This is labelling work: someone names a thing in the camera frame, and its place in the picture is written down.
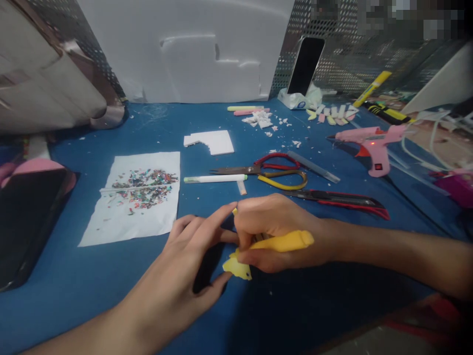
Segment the hand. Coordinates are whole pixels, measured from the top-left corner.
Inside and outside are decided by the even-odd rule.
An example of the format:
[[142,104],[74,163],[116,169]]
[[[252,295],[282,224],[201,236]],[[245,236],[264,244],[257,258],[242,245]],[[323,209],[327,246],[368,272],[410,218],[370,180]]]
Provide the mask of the hand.
[[[267,273],[321,265],[332,260],[338,248],[338,239],[331,233],[329,220],[317,218],[280,194],[240,201],[235,227],[240,244],[238,261]],[[284,253],[267,249],[248,250],[255,234],[267,233],[277,237],[294,230],[311,232],[314,244],[303,250]]]
[[118,315],[115,321],[131,324],[142,353],[162,349],[219,299],[231,273],[221,274],[199,294],[192,287],[209,247],[234,240],[234,233],[220,225],[236,206],[236,202],[222,206],[207,219],[193,215],[178,219],[163,252],[112,310]]

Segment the yellow scissor handle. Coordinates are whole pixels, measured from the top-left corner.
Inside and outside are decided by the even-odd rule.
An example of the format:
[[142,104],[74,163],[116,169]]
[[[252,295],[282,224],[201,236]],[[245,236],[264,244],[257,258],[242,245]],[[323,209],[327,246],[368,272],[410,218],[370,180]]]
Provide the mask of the yellow scissor handle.
[[[276,182],[270,179],[270,178],[275,178],[275,177],[284,176],[284,175],[292,175],[292,174],[297,174],[300,177],[302,177],[303,179],[302,184],[297,185],[297,186],[287,186],[287,185],[280,184],[279,182]],[[264,181],[265,183],[271,186],[274,186],[274,187],[277,187],[278,189],[286,190],[286,191],[300,190],[300,189],[303,189],[307,185],[307,175],[300,170],[286,170],[279,173],[264,173],[263,175],[258,175],[258,180]]]

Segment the phone screen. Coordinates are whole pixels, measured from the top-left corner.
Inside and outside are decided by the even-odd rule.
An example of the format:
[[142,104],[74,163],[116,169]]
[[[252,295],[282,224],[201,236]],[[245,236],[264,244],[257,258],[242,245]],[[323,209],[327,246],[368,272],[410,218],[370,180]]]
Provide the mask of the phone screen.
[[287,88],[288,94],[301,93],[306,95],[324,46],[324,39],[306,37],[302,40]]
[[33,270],[67,177],[66,169],[17,174],[0,190],[0,291],[15,284],[19,274],[24,282]]

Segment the glitter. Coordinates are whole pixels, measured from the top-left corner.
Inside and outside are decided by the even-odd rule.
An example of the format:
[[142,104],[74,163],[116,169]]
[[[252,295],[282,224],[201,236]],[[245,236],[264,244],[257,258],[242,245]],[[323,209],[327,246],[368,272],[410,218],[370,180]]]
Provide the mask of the glitter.
[[[129,203],[133,203],[134,209],[150,209],[151,207],[167,201],[167,195],[172,191],[171,184],[178,181],[175,174],[166,173],[164,170],[130,170],[128,178],[125,173],[118,176],[125,178],[126,182],[115,182],[112,187],[114,189],[124,189],[117,191],[116,194],[121,196]],[[140,189],[130,189],[133,187],[143,187]],[[130,214],[133,215],[133,209],[130,208]]]

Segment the pink chalk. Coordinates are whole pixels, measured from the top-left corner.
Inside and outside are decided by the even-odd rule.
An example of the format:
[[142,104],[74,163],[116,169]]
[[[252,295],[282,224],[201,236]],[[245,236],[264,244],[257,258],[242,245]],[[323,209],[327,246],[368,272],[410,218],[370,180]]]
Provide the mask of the pink chalk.
[[253,110],[241,110],[241,111],[235,111],[233,114],[235,116],[247,116],[247,115],[253,114],[253,112],[258,112],[258,111],[269,112],[270,109],[269,108],[264,108],[264,109],[258,108],[258,109],[253,109]]

